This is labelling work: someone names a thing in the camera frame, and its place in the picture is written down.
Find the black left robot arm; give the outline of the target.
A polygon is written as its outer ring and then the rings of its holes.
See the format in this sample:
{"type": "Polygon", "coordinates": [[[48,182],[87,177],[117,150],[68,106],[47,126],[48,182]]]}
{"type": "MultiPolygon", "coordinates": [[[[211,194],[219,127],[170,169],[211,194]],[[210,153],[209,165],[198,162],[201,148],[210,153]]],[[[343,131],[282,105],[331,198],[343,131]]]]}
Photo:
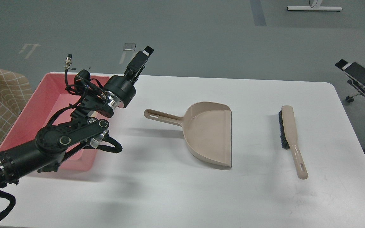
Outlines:
{"type": "Polygon", "coordinates": [[[68,83],[68,70],[72,55],[65,59],[65,90],[80,99],[75,104],[58,110],[41,128],[35,138],[19,146],[0,152],[0,198],[9,201],[0,212],[0,221],[12,211],[16,198],[2,191],[8,184],[18,184],[19,179],[33,171],[56,172],[67,159],[81,149],[98,149],[120,153],[121,144],[110,137],[108,118],[116,108],[126,108],[136,95],[134,84],[145,69],[154,49],[150,46],[139,51],[127,65],[122,76],[114,75],[102,85],[96,84],[87,70],[68,83]]]}

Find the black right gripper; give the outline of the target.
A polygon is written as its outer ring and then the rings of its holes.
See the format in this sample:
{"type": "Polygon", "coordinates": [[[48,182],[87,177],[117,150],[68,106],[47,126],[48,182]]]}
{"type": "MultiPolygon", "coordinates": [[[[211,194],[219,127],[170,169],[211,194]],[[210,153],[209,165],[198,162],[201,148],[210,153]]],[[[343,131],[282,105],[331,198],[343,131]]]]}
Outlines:
{"type": "Polygon", "coordinates": [[[351,85],[365,98],[365,68],[359,63],[349,63],[344,59],[338,61],[335,66],[351,79],[351,85]]]}

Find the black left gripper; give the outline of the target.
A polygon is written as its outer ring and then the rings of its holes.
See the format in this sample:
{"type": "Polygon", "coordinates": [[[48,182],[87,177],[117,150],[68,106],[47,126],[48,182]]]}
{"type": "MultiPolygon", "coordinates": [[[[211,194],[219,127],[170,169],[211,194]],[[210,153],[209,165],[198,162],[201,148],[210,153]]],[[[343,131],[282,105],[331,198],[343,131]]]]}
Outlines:
{"type": "Polygon", "coordinates": [[[126,67],[125,76],[113,75],[105,83],[103,88],[120,99],[123,104],[120,108],[126,108],[136,95],[134,84],[144,70],[145,64],[153,52],[154,49],[147,45],[143,51],[140,50],[130,61],[126,67]]]}

